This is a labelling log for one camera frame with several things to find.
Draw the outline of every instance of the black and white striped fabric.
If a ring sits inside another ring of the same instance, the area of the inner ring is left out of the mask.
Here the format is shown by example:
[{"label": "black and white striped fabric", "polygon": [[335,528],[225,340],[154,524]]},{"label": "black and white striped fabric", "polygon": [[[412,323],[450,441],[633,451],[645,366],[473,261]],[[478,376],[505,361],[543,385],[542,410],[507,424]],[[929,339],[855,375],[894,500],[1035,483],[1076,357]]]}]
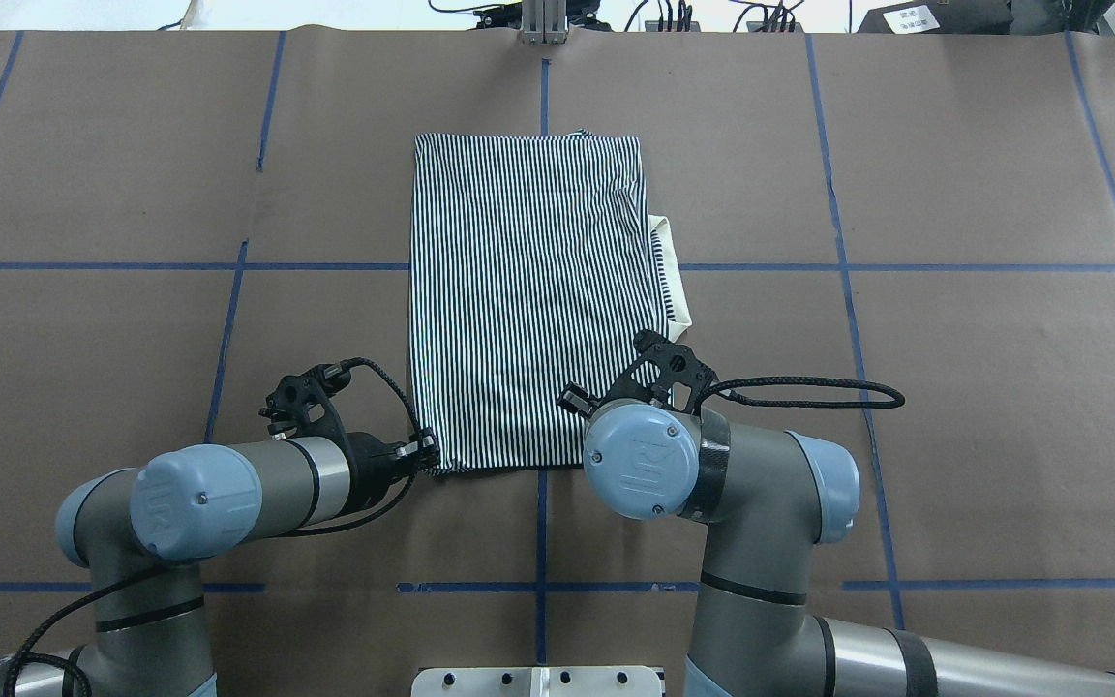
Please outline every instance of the black and white striped fabric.
[{"label": "black and white striped fabric", "polygon": [[413,206],[411,379],[443,471],[579,463],[562,387],[602,393],[638,330],[690,323],[638,138],[426,134]]}]

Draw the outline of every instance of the metal bracket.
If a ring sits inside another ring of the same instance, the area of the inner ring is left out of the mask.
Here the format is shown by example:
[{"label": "metal bracket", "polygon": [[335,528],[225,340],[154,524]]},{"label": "metal bracket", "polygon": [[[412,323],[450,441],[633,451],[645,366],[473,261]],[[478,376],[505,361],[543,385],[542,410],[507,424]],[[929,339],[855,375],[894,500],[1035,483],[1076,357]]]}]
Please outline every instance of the metal bracket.
[{"label": "metal bracket", "polygon": [[411,697],[663,697],[662,676],[646,666],[427,669]]},{"label": "metal bracket", "polygon": [[566,0],[523,0],[523,43],[566,43]]}]

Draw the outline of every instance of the white fabric edge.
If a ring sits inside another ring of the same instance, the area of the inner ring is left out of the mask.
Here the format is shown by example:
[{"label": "white fabric edge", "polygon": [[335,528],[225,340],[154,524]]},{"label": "white fabric edge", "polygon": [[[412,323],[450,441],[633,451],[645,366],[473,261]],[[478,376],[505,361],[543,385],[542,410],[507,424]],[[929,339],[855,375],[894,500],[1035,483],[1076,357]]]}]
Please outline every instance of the white fabric edge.
[{"label": "white fabric edge", "polygon": [[669,226],[668,216],[655,216],[648,213],[648,232],[657,235],[660,242],[660,264],[665,285],[669,288],[669,299],[672,304],[673,319],[667,322],[667,336],[665,339],[677,341],[682,332],[690,329],[691,310],[686,304],[686,291],[682,290],[682,277],[678,272],[678,255],[673,252],[673,233]]}]

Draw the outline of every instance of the wire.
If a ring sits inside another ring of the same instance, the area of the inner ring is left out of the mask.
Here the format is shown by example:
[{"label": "wire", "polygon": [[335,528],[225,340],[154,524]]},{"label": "wire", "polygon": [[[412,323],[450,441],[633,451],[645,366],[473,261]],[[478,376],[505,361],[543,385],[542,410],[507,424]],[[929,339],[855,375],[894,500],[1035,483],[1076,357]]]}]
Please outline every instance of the wire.
[{"label": "wire", "polygon": [[[32,633],[28,636],[26,642],[19,645],[19,650],[12,654],[11,658],[9,658],[8,667],[6,667],[6,674],[3,675],[3,697],[14,697],[14,691],[17,691],[17,683],[19,680],[19,671],[23,670],[23,665],[26,665],[26,662],[47,662],[45,660],[36,658],[39,656],[39,654],[32,654],[32,648],[33,646],[37,645],[37,641],[40,640],[40,637],[43,636],[47,631],[49,631],[49,628],[58,623],[58,620],[66,618],[67,614],[70,614],[76,610],[79,610],[80,608],[84,608],[84,606],[96,603],[96,601],[106,598],[106,596],[110,596],[112,592],[123,591],[124,588],[128,588],[129,585],[134,585],[134,583],[147,581],[147,579],[164,574],[168,572],[168,570],[169,569],[167,567],[163,565],[149,567],[148,569],[143,570],[143,572],[128,575],[128,578],[123,579],[123,581],[110,583],[110,585],[103,588],[103,590],[100,591],[89,592],[88,596],[84,596],[84,598],[80,598],[79,600],[74,601],[74,603],[67,604],[66,608],[58,610],[58,612],[49,614],[49,617],[46,618],[46,620],[42,621],[39,626],[37,626],[37,629],[35,629]],[[78,671],[78,675],[84,675],[84,671],[80,671],[78,667],[76,666],[71,667],[74,667],[74,669]],[[80,686],[84,687],[84,685],[87,684],[88,684],[88,676],[85,676],[85,680],[84,683],[80,684]]]},{"label": "wire", "polygon": [[747,6],[747,9],[744,10],[743,13],[738,14],[738,21],[734,22],[734,28],[731,28],[730,33],[731,32],[737,32],[738,31],[738,26],[740,26],[740,23],[743,23],[743,19],[747,17],[747,12],[749,12],[752,10],[755,10],[756,8],[762,8],[763,10],[765,10],[765,21],[767,21],[767,19],[768,19],[768,4],[763,4],[763,3],[740,3],[738,0],[730,0],[730,2],[731,3],[739,3],[739,4],[746,4]]},{"label": "wire", "polygon": [[349,358],[346,361],[341,361],[341,365],[346,366],[347,369],[353,369],[356,366],[366,366],[368,369],[375,371],[377,377],[381,378],[381,383],[389,385],[389,388],[394,391],[394,396],[398,397],[399,401],[403,401],[403,407],[407,410],[407,418],[411,422],[411,428],[415,429],[415,433],[420,433],[420,416],[416,415],[415,407],[411,406],[411,400],[409,400],[407,395],[403,393],[403,388],[399,387],[399,384],[394,383],[394,378],[391,378],[389,374],[386,374],[385,369],[381,369],[381,366],[377,366],[377,364],[369,361],[368,358]]},{"label": "wire", "polygon": [[474,6],[474,8],[459,8],[455,10],[455,9],[437,8],[436,4],[433,4],[433,0],[429,0],[429,9],[432,9],[434,12],[443,12],[447,14],[455,14],[459,12],[475,12],[476,10],[493,10],[495,8],[504,8],[504,6],[505,4],[501,3],[476,4]]},{"label": "wire", "polygon": [[71,676],[71,680],[79,686],[81,696],[90,697],[93,695],[88,674],[85,674],[84,670],[80,670],[79,667],[76,667],[76,664],[67,660],[67,658],[51,657],[49,654],[33,654],[30,651],[23,657],[23,662],[54,666],[56,669],[61,670],[62,674]]},{"label": "wire", "polygon": [[[822,401],[822,400],[753,400],[743,394],[735,393],[740,387],[770,387],[770,385],[805,385],[805,387],[837,387],[845,389],[860,389],[860,391],[883,394],[890,397],[889,401],[872,400],[849,400],[849,401]],[[723,383],[709,385],[695,397],[694,410],[698,412],[700,405],[708,397],[721,397],[723,400],[737,401],[738,405],[747,407],[807,407],[808,409],[895,409],[906,404],[906,397],[898,389],[889,385],[879,383],[867,383],[866,379],[844,379],[840,377],[806,377],[806,376],[763,376],[744,377],[738,379],[727,379]]]},{"label": "wire", "polygon": [[411,490],[413,484],[415,484],[414,473],[413,475],[407,476],[407,484],[403,485],[403,488],[399,490],[399,493],[397,495],[394,495],[394,498],[390,498],[389,503],[386,503],[385,506],[381,506],[380,509],[372,511],[371,513],[369,513],[369,515],[363,516],[362,519],[356,519],[353,521],[346,522],[346,524],[332,524],[329,526],[313,526],[312,529],[292,530],[291,532],[284,532],[282,534],[279,534],[278,538],[312,538],[312,535],[314,534],[345,532],[348,530],[357,529],[357,526],[359,525],[370,524],[370,522],[376,521],[377,519],[384,516],[386,513],[390,512],[390,509],[392,509],[394,506],[398,506],[404,495],[407,495],[407,492]]},{"label": "wire", "polygon": [[631,18],[627,20],[627,26],[622,28],[622,31],[631,31],[631,25],[634,22],[634,18],[639,17],[639,10],[642,10],[642,7],[650,3],[650,1],[651,0],[639,0],[639,3],[636,6],[634,11],[631,12]]}]

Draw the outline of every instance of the table surface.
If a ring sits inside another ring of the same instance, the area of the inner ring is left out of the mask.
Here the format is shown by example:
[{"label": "table surface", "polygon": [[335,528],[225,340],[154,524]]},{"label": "table surface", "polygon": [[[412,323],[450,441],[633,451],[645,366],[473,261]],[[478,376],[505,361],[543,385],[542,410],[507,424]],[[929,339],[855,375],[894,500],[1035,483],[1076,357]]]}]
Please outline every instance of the table surface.
[{"label": "table surface", "polygon": [[[642,139],[718,374],[910,398],[725,409],[859,459],[811,611],[1115,670],[1115,40],[1083,36],[0,33],[0,654],[85,588],[50,524],[79,482],[261,439],[316,362],[407,375],[416,134],[578,128]],[[371,379],[340,408],[406,427]],[[537,661],[680,694],[701,546],[579,472],[424,480],[205,564],[216,665],[249,696]]]}]

